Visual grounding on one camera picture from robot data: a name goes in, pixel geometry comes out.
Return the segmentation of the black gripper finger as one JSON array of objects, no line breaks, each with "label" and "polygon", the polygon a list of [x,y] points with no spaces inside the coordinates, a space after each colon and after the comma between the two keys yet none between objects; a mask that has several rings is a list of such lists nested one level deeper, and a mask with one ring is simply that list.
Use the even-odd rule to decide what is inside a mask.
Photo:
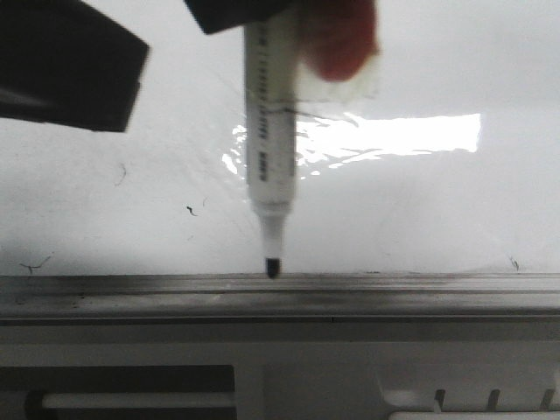
[{"label": "black gripper finger", "polygon": [[288,0],[185,0],[184,3],[206,35],[265,21],[289,6]]},{"label": "black gripper finger", "polygon": [[1,116],[124,132],[149,50],[82,1],[3,1]]}]

